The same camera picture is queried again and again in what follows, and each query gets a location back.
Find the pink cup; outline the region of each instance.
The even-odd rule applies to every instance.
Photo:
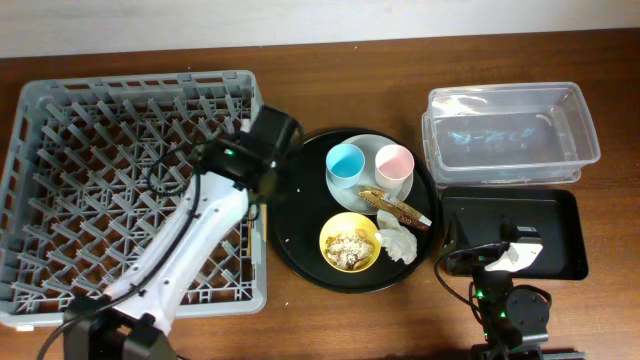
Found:
[[[387,145],[376,154],[376,182],[385,189],[402,186],[411,175],[415,160],[411,151],[400,145]]]

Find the blue cup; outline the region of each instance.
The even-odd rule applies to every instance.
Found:
[[[329,150],[326,163],[331,181],[346,189],[358,182],[364,169],[364,154],[355,145],[339,144]]]

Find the wall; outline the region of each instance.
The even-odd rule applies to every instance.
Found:
[[[5,0],[0,57],[640,26],[640,0]]]

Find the dish rack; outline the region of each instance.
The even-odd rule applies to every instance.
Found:
[[[156,197],[148,168],[262,105],[247,71],[46,80],[22,89],[0,187],[0,322],[53,326],[78,295],[98,297],[144,251],[179,197]],[[178,153],[153,173],[188,181]],[[178,318],[243,314],[266,303],[261,218],[238,224],[184,295]]]

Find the gold wrapper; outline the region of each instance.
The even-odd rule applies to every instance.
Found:
[[[427,230],[431,225],[431,221],[418,210],[398,200],[398,198],[388,194],[384,190],[370,186],[360,186],[358,194],[376,208],[391,213],[403,224],[416,227],[420,230]]]

